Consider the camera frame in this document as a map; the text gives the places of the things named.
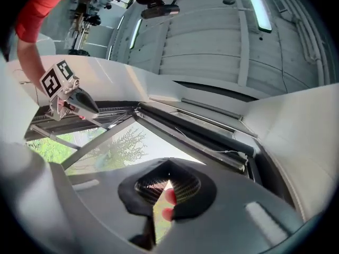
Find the person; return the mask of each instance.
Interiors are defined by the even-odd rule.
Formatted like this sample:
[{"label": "person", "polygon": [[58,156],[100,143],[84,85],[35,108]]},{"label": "person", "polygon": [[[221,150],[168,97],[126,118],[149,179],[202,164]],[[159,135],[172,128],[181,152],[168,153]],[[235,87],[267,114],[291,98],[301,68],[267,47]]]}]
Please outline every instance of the person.
[{"label": "person", "polygon": [[91,5],[95,8],[106,7],[110,3],[110,0],[92,0]]},{"label": "person", "polygon": [[17,56],[31,83],[43,92],[40,78],[45,73],[36,41],[43,20],[61,0],[29,0],[21,9],[15,26],[19,38]]},{"label": "person", "polygon": [[112,8],[111,3],[107,3],[104,7],[106,10],[110,10]]},{"label": "person", "polygon": [[87,16],[86,18],[84,18],[84,21],[90,23],[92,26],[97,26],[101,24],[101,19],[99,15]]}]

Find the red shirt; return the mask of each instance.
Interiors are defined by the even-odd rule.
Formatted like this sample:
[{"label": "red shirt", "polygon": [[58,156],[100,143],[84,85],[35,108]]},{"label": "red shirt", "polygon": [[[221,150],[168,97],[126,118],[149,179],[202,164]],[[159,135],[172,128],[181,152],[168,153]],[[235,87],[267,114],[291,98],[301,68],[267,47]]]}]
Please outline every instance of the red shirt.
[{"label": "red shirt", "polygon": [[36,42],[44,18],[60,0],[29,0],[19,13],[15,32],[25,42]]}]

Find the window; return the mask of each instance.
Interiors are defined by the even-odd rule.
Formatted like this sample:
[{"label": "window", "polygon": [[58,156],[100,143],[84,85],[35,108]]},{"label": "window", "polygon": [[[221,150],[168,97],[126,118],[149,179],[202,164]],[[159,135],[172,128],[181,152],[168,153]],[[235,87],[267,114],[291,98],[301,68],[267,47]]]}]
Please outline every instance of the window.
[{"label": "window", "polygon": [[[102,128],[96,128],[63,134],[58,137],[78,146],[83,146],[104,131]],[[43,156],[46,161],[57,162],[59,164],[75,152],[74,149],[49,138],[29,141],[27,145]],[[167,143],[139,123],[134,122],[87,153],[69,167],[66,170],[66,174],[70,176],[113,170],[164,157],[177,157],[200,163],[200,161]],[[173,207],[173,205],[165,199],[163,192],[153,208],[157,242],[171,228],[171,223],[162,217],[162,210],[170,207]]]},{"label": "window", "polygon": [[192,122],[193,124],[201,126],[201,127],[205,128],[205,129],[208,129],[208,130],[211,130],[213,132],[216,132],[216,133],[218,133],[220,135],[223,135],[223,136],[226,136],[228,138],[234,139],[234,135],[233,135],[232,132],[227,131],[227,130],[225,130],[223,128],[220,128],[218,126],[215,126],[215,125],[213,125],[211,123],[208,123],[208,122],[196,119],[196,118],[194,118],[192,116],[189,116],[189,115],[186,115],[186,114],[183,114],[183,113],[180,113],[180,112],[173,112],[171,114],[175,115],[175,116],[178,116],[178,117],[180,117],[180,118],[182,118],[182,119],[184,119],[186,121]]},{"label": "window", "polygon": [[198,160],[134,122],[101,143],[66,170],[67,175],[114,170],[157,158]]}]

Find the hand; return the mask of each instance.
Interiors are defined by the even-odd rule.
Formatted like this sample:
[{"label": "hand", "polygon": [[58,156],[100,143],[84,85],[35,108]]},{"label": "hand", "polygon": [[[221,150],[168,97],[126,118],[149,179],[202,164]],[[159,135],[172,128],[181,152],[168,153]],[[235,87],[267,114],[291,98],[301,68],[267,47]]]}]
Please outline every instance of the hand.
[{"label": "hand", "polygon": [[45,70],[43,68],[36,44],[18,39],[17,57],[27,78],[36,88],[43,92],[42,86],[40,84],[40,78],[45,74]]},{"label": "hand", "polygon": [[[169,203],[176,205],[176,197],[174,194],[174,190],[172,188],[167,189],[165,191],[165,198]],[[172,208],[163,209],[162,215],[165,220],[172,221],[173,209]]]}]

